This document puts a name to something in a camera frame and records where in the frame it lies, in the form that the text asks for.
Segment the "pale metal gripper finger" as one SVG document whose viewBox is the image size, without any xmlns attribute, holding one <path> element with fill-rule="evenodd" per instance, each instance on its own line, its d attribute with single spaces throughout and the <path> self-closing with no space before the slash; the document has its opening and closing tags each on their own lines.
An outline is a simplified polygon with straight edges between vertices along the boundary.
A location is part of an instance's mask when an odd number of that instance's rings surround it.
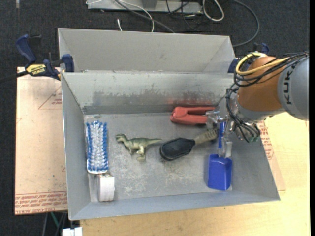
<svg viewBox="0 0 315 236">
<path fill-rule="evenodd" d="M 207 122 L 206 127 L 210 129 L 218 129 L 220 127 L 220 112 L 211 110 L 206 112 Z"/>
<path fill-rule="evenodd" d="M 219 139 L 218 155 L 219 157 L 230 158 L 232 154 L 233 142 L 226 136 Z"/>
</svg>

